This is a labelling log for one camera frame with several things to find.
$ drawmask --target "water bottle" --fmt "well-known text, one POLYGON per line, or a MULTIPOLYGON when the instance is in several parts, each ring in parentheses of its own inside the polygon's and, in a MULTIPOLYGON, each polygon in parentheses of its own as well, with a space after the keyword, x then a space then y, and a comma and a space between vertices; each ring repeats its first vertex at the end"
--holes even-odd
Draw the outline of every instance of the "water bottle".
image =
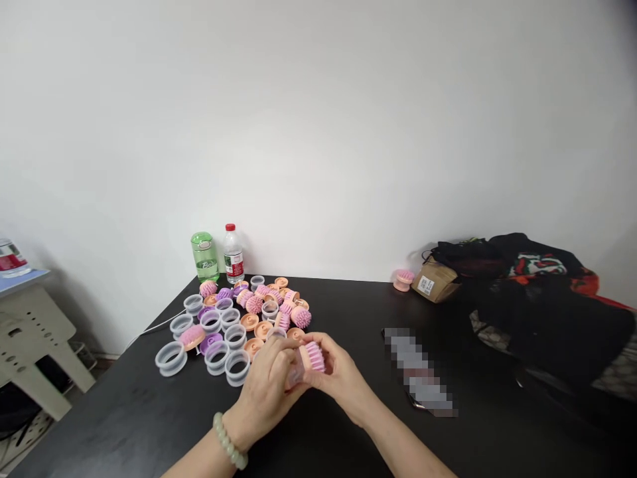
POLYGON ((197 277, 201 282, 219 279, 217 264, 217 249, 209 232, 196 232, 190 239, 194 265, 197 267, 197 277))
POLYGON ((224 261, 228 282, 234 284, 242 281, 244 273, 244 255, 239 236, 234 232, 234 224, 226 224, 226 238, 224 239, 224 261))
POLYGON ((0 277, 18 277, 31 272, 27 260, 22 257, 18 248, 0 234, 0 277))

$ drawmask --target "green water bottle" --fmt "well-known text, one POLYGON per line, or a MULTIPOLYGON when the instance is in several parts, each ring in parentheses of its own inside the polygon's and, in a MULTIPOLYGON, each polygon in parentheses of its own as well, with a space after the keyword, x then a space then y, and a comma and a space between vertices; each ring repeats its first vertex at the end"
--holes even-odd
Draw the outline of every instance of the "green water bottle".
POLYGON ((212 236, 208 232, 196 232, 190 239, 194 265, 197 267, 197 277, 201 282, 219 280, 217 265, 217 249, 214 247, 212 236))

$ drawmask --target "pile of clothes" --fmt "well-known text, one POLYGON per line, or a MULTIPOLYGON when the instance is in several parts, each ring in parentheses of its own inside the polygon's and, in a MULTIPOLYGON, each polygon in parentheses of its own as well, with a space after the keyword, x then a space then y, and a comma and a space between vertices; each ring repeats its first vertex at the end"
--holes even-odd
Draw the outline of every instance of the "pile of clothes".
POLYGON ((634 310, 598 296, 599 278, 572 253, 515 233, 439 242, 431 254, 461 277, 485 343, 574 388, 637 401, 634 310))

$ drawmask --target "cardboard box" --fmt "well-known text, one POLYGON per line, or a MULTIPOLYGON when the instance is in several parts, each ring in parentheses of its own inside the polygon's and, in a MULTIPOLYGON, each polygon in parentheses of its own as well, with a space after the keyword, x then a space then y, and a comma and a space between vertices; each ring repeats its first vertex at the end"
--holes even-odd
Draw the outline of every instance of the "cardboard box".
POLYGON ((439 264, 429 257, 416 275, 411 288, 433 303, 446 301, 460 287, 453 283, 458 274, 453 269, 439 264))

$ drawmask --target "table surface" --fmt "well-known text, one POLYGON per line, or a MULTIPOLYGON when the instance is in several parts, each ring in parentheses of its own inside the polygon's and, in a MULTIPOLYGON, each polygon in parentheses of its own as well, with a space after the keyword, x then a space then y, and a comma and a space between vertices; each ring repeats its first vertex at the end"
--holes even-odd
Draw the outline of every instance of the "table surface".
POLYGON ((0 297, 18 292, 41 281, 49 272, 48 270, 32 270, 15 278, 0 278, 0 297))
MULTIPOLYGON (((266 277, 266 283, 273 278, 266 277)), ((435 305, 389 283, 289 278, 310 304, 309 331, 329 333, 356 361, 380 399, 460 477, 594 477, 629 469, 632 450, 570 432, 514 379, 511 357, 483 345, 462 305, 435 305), (417 329, 453 393, 457 418, 411 406, 381 329, 417 329)), ((194 279, 160 323, 198 291, 194 279)), ((154 365, 168 328, 140 337, 12 472, 11 478, 159 477, 238 398, 224 375, 189 355, 163 378, 154 365)), ((309 390, 254 445, 241 476, 391 476, 369 437, 328 396, 309 390)))

